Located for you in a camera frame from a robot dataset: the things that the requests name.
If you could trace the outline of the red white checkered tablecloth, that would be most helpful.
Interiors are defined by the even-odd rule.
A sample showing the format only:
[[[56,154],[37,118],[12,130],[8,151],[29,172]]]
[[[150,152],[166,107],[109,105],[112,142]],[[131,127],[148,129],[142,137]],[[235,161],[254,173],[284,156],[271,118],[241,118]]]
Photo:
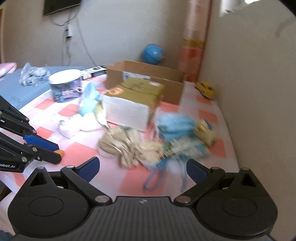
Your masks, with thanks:
[[[213,174],[239,170],[224,117],[192,83],[181,102],[155,110],[123,99],[128,89],[94,87],[92,113],[46,91],[20,112],[33,133],[1,133],[1,180],[12,193],[15,240],[193,240],[189,190]]]

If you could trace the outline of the black white toothpaste box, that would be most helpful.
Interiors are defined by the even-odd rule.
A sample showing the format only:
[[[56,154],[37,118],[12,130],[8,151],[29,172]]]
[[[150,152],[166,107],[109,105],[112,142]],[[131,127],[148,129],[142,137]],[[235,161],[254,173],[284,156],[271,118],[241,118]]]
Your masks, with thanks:
[[[86,79],[90,79],[100,75],[104,75],[106,73],[107,73],[107,66],[101,65],[101,66],[96,66],[93,68],[82,70],[81,76],[83,80],[86,80]]]

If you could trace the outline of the white cloth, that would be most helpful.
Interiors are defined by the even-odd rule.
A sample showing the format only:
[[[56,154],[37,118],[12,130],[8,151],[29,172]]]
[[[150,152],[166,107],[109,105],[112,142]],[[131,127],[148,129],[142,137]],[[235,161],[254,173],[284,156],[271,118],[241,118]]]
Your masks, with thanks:
[[[93,132],[101,129],[101,127],[94,113],[87,113],[84,116],[75,114],[67,120],[60,120],[58,132],[64,137],[71,139],[79,132]]]

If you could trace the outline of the patterned drawstring pouch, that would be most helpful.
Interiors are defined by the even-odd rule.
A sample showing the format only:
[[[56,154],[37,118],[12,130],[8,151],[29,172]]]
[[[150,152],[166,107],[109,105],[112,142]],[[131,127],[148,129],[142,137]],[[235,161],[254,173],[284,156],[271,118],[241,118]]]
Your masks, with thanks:
[[[169,161],[176,160],[182,170],[182,186],[184,191],[187,186],[186,163],[190,159],[199,160],[208,157],[210,151],[198,137],[183,137],[165,143],[163,153],[157,154],[144,165],[152,172],[144,181],[145,191],[152,191],[159,187],[164,179],[165,171]]]

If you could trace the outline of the pink patterned curtain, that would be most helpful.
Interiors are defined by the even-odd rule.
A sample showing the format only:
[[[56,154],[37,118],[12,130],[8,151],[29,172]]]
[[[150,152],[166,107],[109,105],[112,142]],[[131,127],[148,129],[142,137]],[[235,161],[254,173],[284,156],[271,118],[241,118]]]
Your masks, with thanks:
[[[188,82],[197,82],[199,78],[208,36],[211,8],[211,0],[188,2],[179,59],[179,70],[185,73]]]

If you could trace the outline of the brown cardboard box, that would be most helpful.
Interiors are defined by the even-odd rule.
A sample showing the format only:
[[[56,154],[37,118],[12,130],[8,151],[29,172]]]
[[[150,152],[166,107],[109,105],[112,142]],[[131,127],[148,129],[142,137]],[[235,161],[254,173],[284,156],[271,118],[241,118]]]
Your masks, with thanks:
[[[107,67],[108,89],[115,87],[128,78],[151,80],[165,85],[163,101],[178,105],[184,89],[185,73],[163,66],[133,61],[116,62]]]

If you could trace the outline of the gold tissue paper pack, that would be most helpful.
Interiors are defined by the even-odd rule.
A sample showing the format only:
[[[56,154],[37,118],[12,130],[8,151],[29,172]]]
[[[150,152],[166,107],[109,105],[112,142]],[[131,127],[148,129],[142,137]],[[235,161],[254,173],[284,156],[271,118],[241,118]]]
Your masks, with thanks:
[[[165,85],[146,79],[129,78],[102,97],[109,123],[144,132],[163,99]]]

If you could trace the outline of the wall mounted television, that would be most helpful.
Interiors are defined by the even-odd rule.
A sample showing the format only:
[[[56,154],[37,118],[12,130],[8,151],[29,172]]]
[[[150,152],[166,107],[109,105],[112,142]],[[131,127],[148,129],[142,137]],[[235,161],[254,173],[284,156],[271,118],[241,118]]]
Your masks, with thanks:
[[[43,16],[81,5],[81,0],[44,0]]]

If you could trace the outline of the yellow toy car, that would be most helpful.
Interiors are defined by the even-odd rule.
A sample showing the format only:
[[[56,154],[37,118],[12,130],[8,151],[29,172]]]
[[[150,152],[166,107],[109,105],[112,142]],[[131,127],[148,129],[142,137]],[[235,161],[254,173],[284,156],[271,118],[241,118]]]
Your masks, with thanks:
[[[210,100],[214,100],[216,98],[216,92],[210,83],[204,81],[197,82],[195,87],[203,97]]]

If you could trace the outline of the pink pillow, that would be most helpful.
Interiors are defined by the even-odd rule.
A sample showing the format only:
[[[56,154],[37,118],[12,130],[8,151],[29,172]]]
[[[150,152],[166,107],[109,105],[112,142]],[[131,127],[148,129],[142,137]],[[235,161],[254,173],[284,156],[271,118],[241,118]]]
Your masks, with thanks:
[[[8,62],[0,64],[0,78],[4,77],[6,74],[13,73],[17,69],[17,63]]]

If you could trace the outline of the blue face mask stack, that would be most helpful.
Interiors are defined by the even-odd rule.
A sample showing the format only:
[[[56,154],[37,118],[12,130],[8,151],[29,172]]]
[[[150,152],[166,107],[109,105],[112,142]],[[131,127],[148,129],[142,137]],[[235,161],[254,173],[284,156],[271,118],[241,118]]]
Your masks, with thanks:
[[[156,130],[164,142],[194,134],[196,122],[180,113],[161,113],[155,121]]]

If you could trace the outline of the round tissue canister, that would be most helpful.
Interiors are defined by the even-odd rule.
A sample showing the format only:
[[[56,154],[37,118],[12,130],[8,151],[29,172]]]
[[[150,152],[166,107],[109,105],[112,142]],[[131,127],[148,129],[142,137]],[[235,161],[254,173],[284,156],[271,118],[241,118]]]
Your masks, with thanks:
[[[81,96],[81,70],[67,69],[49,76],[49,84],[55,102],[67,102]]]

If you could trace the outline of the cream yellow cloth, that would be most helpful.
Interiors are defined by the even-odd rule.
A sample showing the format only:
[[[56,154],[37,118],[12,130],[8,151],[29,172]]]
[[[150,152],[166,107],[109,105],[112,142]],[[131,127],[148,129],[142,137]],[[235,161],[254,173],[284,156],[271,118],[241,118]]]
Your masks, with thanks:
[[[206,120],[199,120],[196,123],[194,133],[207,146],[212,146],[215,143],[216,132]]]

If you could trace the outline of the crumpled silver plastic bag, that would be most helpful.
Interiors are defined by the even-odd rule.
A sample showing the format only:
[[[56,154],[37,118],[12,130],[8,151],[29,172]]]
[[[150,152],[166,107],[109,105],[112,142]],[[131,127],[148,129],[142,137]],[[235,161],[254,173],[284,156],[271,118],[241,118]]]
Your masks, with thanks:
[[[46,67],[33,67],[29,62],[21,70],[19,84],[22,86],[37,86],[47,82],[50,71]]]

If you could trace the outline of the blue desk globe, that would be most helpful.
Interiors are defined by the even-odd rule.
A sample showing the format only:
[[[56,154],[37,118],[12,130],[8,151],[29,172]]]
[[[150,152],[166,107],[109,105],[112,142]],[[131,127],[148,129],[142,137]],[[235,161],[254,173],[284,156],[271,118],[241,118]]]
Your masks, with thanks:
[[[165,53],[159,45],[149,44],[142,52],[142,60],[147,64],[159,65],[165,60]]]

